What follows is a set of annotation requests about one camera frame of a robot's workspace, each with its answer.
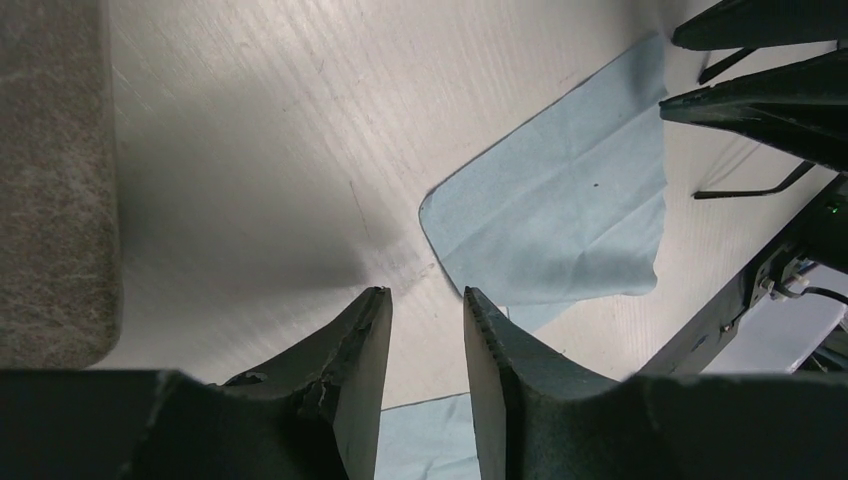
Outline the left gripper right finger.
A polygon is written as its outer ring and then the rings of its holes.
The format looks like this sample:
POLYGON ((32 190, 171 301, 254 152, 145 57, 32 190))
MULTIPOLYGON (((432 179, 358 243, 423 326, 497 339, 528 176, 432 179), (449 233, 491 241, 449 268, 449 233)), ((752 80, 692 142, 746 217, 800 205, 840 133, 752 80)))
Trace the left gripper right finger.
POLYGON ((484 479, 843 479, 847 378, 634 375, 614 381, 464 293, 484 479))

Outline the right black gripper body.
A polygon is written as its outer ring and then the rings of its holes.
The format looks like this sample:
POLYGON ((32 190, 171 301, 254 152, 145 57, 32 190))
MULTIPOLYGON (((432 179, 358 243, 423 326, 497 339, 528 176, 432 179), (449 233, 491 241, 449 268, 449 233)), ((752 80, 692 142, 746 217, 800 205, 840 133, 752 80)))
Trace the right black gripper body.
POLYGON ((701 372, 737 336, 745 314, 779 288, 787 290, 813 264, 847 272, 845 176, 810 200, 639 372, 701 372))

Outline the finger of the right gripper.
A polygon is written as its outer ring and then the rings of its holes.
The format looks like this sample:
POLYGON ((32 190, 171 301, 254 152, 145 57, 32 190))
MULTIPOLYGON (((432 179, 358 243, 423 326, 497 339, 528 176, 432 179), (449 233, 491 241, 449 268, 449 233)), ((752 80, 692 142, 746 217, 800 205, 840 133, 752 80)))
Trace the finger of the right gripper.
POLYGON ((662 119, 729 131, 847 171, 847 51, 737 77, 659 103, 662 119))
POLYGON ((693 51, 712 51, 846 37, 847 0, 725 0, 678 26, 671 43, 693 51))

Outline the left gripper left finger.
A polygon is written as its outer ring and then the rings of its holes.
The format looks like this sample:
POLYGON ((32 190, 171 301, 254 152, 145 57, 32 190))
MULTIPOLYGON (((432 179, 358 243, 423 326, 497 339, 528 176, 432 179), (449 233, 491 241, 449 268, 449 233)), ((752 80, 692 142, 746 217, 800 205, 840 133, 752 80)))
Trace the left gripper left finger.
POLYGON ((223 384, 178 370, 5 370, 5 479, 370 479, 392 298, 223 384))

